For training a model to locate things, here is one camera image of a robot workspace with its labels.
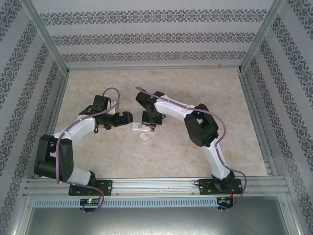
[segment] striped damask wallpaper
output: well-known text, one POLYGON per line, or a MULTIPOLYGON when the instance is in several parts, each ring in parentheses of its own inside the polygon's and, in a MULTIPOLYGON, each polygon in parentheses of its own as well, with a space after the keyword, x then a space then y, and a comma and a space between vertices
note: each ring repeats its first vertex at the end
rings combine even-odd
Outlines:
POLYGON ((67 66, 239 66, 273 0, 34 0, 67 66))
POLYGON ((14 218, 63 74, 18 0, 0 1, 0 235, 14 218))
POLYGON ((313 1, 288 0, 249 68, 248 83, 304 234, 313 234, 313 1))

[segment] marble-patterned floor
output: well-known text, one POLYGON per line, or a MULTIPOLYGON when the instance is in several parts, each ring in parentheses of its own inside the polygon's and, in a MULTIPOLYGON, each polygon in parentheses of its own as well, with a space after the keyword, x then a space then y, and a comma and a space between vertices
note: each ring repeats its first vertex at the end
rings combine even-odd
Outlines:
MULTIPOLYGON (((221 148, 228 165, 248 176, 267 175, 236 69, 72 71, 55 132, 71 124, 108 87, 121 93, 118 111, 130 111, 134 121, 141 121, 143 108, 135 100, 135 86, 186 104, 205 104, 226 123, 221 148)), ((116 100, 114 91, 109 95, 116 100)), ((106 178, 211 176, 202 149, 190 141, 183 122, 166 117, 154 133, 146 133, 148 142, 139 135, 131 124, 109 131, 100 128, 76 145, 74 163, 106 178)))

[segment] enclosure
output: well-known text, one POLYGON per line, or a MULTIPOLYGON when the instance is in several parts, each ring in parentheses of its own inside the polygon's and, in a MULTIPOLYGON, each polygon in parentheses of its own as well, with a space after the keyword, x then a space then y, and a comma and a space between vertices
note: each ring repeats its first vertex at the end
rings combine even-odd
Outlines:
POLYGON ((312 17, 312 0, 1 1, 0 234, 313 234, 312 17), (93 215, 34 174, 40 137, 108 87, 141 122, 136 86, 224 120, 227 165, 247 175, 234 210, 194 184, 211 165, 169 115, 147 142, 130 123, 75 146, 75 166, 111 180, 93 215))

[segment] robotic arm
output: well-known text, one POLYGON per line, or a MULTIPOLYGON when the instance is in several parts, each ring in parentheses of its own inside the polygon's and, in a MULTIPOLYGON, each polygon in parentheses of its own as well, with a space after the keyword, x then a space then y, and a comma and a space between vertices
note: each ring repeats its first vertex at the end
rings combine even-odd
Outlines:
MULTIPOLYGON (((211 115, 186 109, 186 107, 190 107, 208 111, 207 107, 203 104, 199 104, 198 106, 186 105, 170 99, 161 92, 156 92, 154 95, 160 98, 150 96, 143 92, 137 94, 136 101, 146 110, 142 114, 142 124, 151 127, 162 125, 162 120, 165 118, 165 115, 170 115, 178 120, 184 121, 191 141, 204 150, 212 168, 212 177, 215 187, 221 192, 226 190, 235 178, 235 175, 233 171, 226 169, 222 165, 217 155, 215 144, 218 140, 217 131, 219 127, 211 115), (162 98, 171 100, 178 105, 164 101, 162 98)), ((217 148, 222 161, 225 163, 225 158, 219 144, 217 148)))
MULTIPOLYGON (((78 116, 77 120, 80 120, 80 122, 72 126, 65 135, 63 135, 59 147, 60 181, 93 187, 96 185, 96 178, 93 172, 75 167, 73 161, 73 147, 89 132, 94 131, 98 133, 99 127, 110 130, 133 121, 133 115, 130 112, 123 112, 123 116, 120 116, 119 113, 115 113, 115 108, 108 113, 85 118, 89 115, 108 110, 110 107, 111 99, 107 95, 96 95, 93 104, 89 105, 78 116)), ((56 179, 56 158, 53 154, 56 152, 58 138, 63 132, 64 130, 52 136, 43 135, 39 139, 34 167, 35 174, 56 179)))

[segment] wire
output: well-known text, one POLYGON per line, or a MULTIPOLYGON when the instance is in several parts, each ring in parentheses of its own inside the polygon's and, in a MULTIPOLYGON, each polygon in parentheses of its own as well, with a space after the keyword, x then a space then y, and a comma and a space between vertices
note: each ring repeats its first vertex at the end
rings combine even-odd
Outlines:
MULTIPOLYGON (((59 169, 59 146, 60 146, 60 141, 62 139, 62 137, 67 133, 67 131, 69 131, 73 126, 75 126, 76 124, 78 124, 79 122, 83 121, 83 120, 86 120, 88 118, 91 118, 91 117, 95 117, 95 116, 98 116, 98 115, 102 115, 102 114, 106 114, 107 112, 111 111, 112 109, 114 109, 118 103, 119 103, 119 100, 120 100, 120 93, 118 91, 118 89, 114 88, 114 87, 110 87, 110 88, 107 88, 104 92, 103 92, 103 95, 108 91, 108 90, 115 90, 117 92, 117 101, 116 103, 110 107, 109 109, 105 110, 105 111, 102 111, 102 112, 99 112, 97 114, 92 114, 92 115, 89 115, 89 116, 86 116, 86 117, 83 117, 82 119, 78 119, 76 120, 75 122, 73 122, 71 125, 69 125, 64 131, 63 133, 60 135, 60 137, 58 138, 58 141, 57 141, 57 144, 56 144, 56 151, 55 151, 55 168, 56 168, 56 181, 57 181, 57 184, 59 183, 62 183, 60 181, 60 169, 59 169)), ((98 209, 100 209, 100 207, 103 205, 104 203, 104 194, 103 194, 103 191, 101 191, 100 189, 96 188, 96 187, 93 187, 93 186, 89 186, 89 185, 81 185, 81 184, 76 184, 76 183, 72 183, 72 182, 66 182, 64 181, 64 183, 67 183, 67 184, 70 184, 70 185, 73 185, 73 186, 79 186, 79 187, 83 187, 83 188, 91 188, 93 190, 96 190, 98 192, 101 193, 101 196, 102 196, 102 200, 101 200, 101 203, 98 205, 97 208, 95 208, 93 211, 90 211, 88 212, 88 214, 92 214, 94 212, 96 212, 98 209)))
POLYGON ((216 152, 217 152, 217 156, 218 156, 218 158, 219 158, 221 164, 222 164, 226 169, 231 170, 231 171, 233 171, 233 172, 237 172, 237 173, 239 173, 239 174, 242 174, 243 177, 244 177, 244 179, 245 179, 245 185, 244 185, 244 188, 243 188, 243 192, 240 194, 240 196, 239 196, 239 198, 238 198, 236 204, 233 205, 233 206, 229 209, 229 211, 232 210, 236 205, 238 205, 238 203, 241 201, 241 199, 242 199, 242 197, 243 197, 243 195, 244 195, 244 192, 245 192, 245 190, 246 190, 247 177, 246 177, 246 175, 245 175, 242 171, 234 170, 234 169, 228 167, 228 166, 223 162, 223 160, 222 160, 222 158, 221 158, 221 155, 220 155, 220 152, 219 152, 219 149, 218 149, 218 144, 224 139, 224 137, 225 137, 225 135, 226 135, 226 125, 225 125, 224 121, 223 121, 219 116, 217 116, 216 114, 214 114, 214 113, 212 113, 212 112, 210 112, 210 111, 206 111, 206 110, 202 110, 202 109, 195 109, 195 108, 192 108, 192 107, 189 107, 189 106, 182 105, 182 104, 177 103, 177 102, 175 102, 175 101, 173 101, 173 100, 171 100, 171 99, 166 99, 166 98, 157 96, 157 95, 155 95, 155 94, 149 93, 149 92, 147 92, 145 89, 143 89, 143 88, 141 88, 141 87, 136 87, 136 89, 137 89, 138 91, 144 93, 144 94, 147 94, 147 95, 149 95, 149 96, 155 97, 155 98, 157 98, 157 99, 161 99, 161 100, 163 100, 163 101, 166 101, 166 102, 168 102, 168 103, 174 104, 174 105, 179 106, 179 107, 181 107, 181 108, 184 108, 184 109, 186 109, 186 110, 192 110, 192 111, 202 112, 202 113, 206 113, 206 114, 212 115, 212 116, 215 117, 218 121, 220 121, 220 123, 221 123, 222 126, 223 126, 224 132, 223 132, 221 138, 219 138, 219 139, 216 141, 216 143, 215 143, 215 149, 216 149, 216 152))

